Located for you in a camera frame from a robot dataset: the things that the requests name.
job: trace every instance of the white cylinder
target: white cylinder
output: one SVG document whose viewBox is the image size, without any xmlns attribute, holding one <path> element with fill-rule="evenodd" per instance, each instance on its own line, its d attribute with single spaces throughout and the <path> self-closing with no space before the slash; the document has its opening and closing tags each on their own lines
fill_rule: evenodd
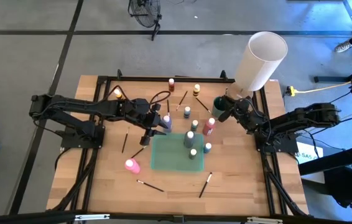
<svg viewBox="0 0 352 224">
<path fill-rule="evenodd" d="M 272 32 L 258 32 L 248 42 L 235 76 L 236 84 L 247 91 L 264 86 L 287 55 L 285 40 Z"/>
</svg>

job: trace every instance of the robotic arm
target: robotic arm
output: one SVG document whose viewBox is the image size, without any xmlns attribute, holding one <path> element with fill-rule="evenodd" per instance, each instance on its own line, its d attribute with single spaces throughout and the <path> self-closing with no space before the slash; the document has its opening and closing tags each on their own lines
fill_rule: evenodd
<svg viewBox="0 0 352 224">
<path fill-rule="evenodd" d="M 143 146 L 149 144 L 153 135 L 165 134 L 152 129 L 157 126 L 166 128 L 157 112 L 160 104 L 149 103 L 146 99 L 92 102 L 60 95 L 34 95 L 31 100 L 29 115 L 34 122 L 51 119 L 66 126 L 65 131 L 56 131 L 63 138 L 62 147 L 99 148 L 104 136 L 104 126 L 98 126 L 94 121 L 81 121 L 66 111 L 95 115 L 107 121 L 125 120 L 145 129 L 140 141 Z"/>
<path fill-rule="evenodd" d="M 297 147 L 280 146 L 294 141 L 296 131 L 311 127 L 330 128 L 340 122 L 339 110 L 331 103 L 314 103 L 268 119 L 265 114 L 253 107 L 249 96 L 234 100 L 225 95 L 221 100 L 225 112 L 219 117 L 219 121 L 224 122 L 233 116 L 248 134 L 255 134 L 258 137 L 259 149 L 263 148 L 265 152 L 297 152 Z"/>
</svg>

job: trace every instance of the concrete floor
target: concrete floor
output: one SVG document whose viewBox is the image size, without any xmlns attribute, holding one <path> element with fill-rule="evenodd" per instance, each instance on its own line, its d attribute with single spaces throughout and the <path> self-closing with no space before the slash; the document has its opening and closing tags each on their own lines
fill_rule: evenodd
<svg viewBox="0 0 352 224">
<path fill-rule="evenodd" d="M 352 30 L 343 3 L 337 1 L 185 0 L 175 4 L 180 1 L 161 1 L 163 30 Z M 0 29 L 67 30 L 76 3 L 0 0 Z M 126 8 L 127 1 L 122 0 L 85 1 L 76 29 L 144 30 L 129 17 Z M 327 86 L 314 83 L 315 75 L 351 74 L 352 49 L 343 54 L 333 52 L 335 45 L 347 38 L 284 37 L 289 53 L 271 78 L 280 80 L 282 88 L 293 85 L 298 90 L 310 90 Z M 74 36 L 57 93 L 73 97 L 80 75 L 115 75 L 117 69 L 125 76 L 218 77 L 226 70 L 229 77 L 234 77 L 248 39 L 249 36 L 160 35 L 151 42 L 145 35 Z M 47 92 L 64 40 L 61 35 L 0 36 L 0 215 L 6 212 L 33 135 L 34 126 L 27 115 L 30 96 Z M 291 111 L 314 102 L 331 101 L 348 91 L 348 86 L 344 86 L 293 98 L 286 96 L 285 107 Z M 335 104 L 342 109 L 342 116 L 352 112 L 352 96 Z M 60 128 L 53 123 L 48 126 Z M 350 148 L 352 131 L 344 135 L 341 130 L 346 129 L 352 130 L 352 121 L 316 138 L 335 147 Z M 45 209 L 59 144 L 58 137 L 44 133 L 21 212 Z M 305 193 L 315 217 L 352 220 L 351 210 L 339 207 L 331 197 L 308 188 Z"/>
</svg>

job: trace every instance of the green tray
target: green tray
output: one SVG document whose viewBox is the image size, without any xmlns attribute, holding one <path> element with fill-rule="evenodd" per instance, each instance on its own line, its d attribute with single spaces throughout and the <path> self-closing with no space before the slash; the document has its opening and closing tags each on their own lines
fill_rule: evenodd
<svg viewBox="0 0 352 224">
<path fill-rule="evenodd" d="M 190 149 L 196 149 L 194 159 L 188 157 L 190 149 L 184 146 L 185 134 L 155 135 L 152 140 L 151 169 L 171 171 L 203 171 L 203 135 L 195 134 Z"/>
</svg>

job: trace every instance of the person's foot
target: person's foot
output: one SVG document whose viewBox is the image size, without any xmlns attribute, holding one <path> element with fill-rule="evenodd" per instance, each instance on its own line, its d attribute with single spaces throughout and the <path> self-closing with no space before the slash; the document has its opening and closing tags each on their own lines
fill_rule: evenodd
<svg viewBox="0 0 352 224">
<path fill-rule="evenodd" d="M 344 52 L 347 51 L 350 47 L 352 47 L 352 44 L 349 42 L 349 40 L 346 40 L 345 42 L 340 43 L 335 47 L 335 52 Z"/>
</svg>

